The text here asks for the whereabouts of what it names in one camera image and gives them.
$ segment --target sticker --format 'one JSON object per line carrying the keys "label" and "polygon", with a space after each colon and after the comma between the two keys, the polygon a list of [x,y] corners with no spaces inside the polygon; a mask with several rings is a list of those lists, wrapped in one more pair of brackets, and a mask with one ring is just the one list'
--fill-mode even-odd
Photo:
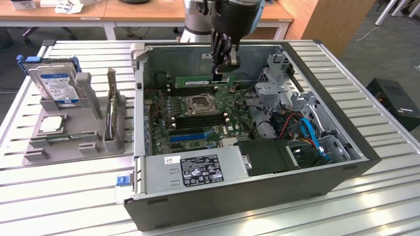
{"label": "sticker", "polygon": [[211,54],[210,53],[202,54],[202,59],[211,59]]}
{"label": "sticker", "polygon": [[187,81],[186,86],[192,86],[192,85],[210,85],[210,81]]}
{"label": "sticker", "polygon": [[80,17],[80,19],[86,21],[100,21],[99,17]]}
{"label": "sticker", "polygon": [[166,157],[166,164],[175,164],[179,163],[182,156],[167,156]]}
{"label": "sticker", "polygon": [[74,86],[70,85],[71,78],[68,74],[44,74],[42,78],[55,101],[64,104],[79,101],[76,90]]}
{"label": "sticker", "polygon": [[224,181],[218,155],[182,159],[186,187]]}
{"label": "sticker", "polygon": [[400,108],[402,111],[414,112],[414,110]]}

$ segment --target warning label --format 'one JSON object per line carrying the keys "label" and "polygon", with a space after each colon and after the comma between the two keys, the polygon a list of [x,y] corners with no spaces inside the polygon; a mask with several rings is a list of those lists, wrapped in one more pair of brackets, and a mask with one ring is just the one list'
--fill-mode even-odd
{"label": "warning label", "polygon": [[186,158],[180,164],[187,187],[224,181],[218,155]]}

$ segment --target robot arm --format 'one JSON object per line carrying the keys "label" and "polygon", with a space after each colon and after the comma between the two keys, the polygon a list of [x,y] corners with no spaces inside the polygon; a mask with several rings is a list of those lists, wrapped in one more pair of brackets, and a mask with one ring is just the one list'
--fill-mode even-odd
{"label": "robot arm", "polygon": [[255,30],[263,8],[264,0],[214,1],[211,11],[211,74],[214,81],[220,81],[223,73],[228,73],[242,66],[240,58],[236,55],[240,40]]}

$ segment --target metal slotted surface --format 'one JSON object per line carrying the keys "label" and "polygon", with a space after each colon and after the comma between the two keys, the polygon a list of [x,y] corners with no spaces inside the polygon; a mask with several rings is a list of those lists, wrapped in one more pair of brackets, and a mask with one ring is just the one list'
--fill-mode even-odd
{"label": "metal slotted surface", "polygon": [[[126,155],[98,160],[22,168],[23,151],[40,112],[39,91],[30,84],[18,95],[0,131],[7,130],[0,159],[2,235],[420,235],[419,143],[395,125],[352,75],[322,45],[291,41],[383,161],[326,196],[236,215],[142,233],[122,205],[114,184],[120,171],[132,169],[131,135],[134,74],[131,41],[59,41],[51,57],[76,55],[92,87],[107,94],[107,68],[118,71],[118,86],[128,97]],[[303,88],[310,90],[296,75]]]}

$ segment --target blue cable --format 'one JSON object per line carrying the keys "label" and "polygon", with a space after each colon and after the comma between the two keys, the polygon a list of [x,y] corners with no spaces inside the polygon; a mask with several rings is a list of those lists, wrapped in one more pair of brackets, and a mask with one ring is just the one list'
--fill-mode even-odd
{"label": "blue cable", "polygon": [[314,130],[314,127],[312,127],[312,124],[311,124],[310,120],[307,118],[302,118],[300,121],[302,121],[300,129],[302,129],[302,132],[303,132],[304,136],[308,137],[307,130],[306,130],[306,126],[307,126],[308,130],[310,130],[311,139],[312,139],[312,141],[315,143],[315,147],[318,149],[318,152],[326,158],[326,160],[330,161],[330,157],[328,157],[326,151],[320,148],[322,146],[320,146],[320,143],[318,142],[318,138],[316,138],[316,135],[315,135],[315,130]]}

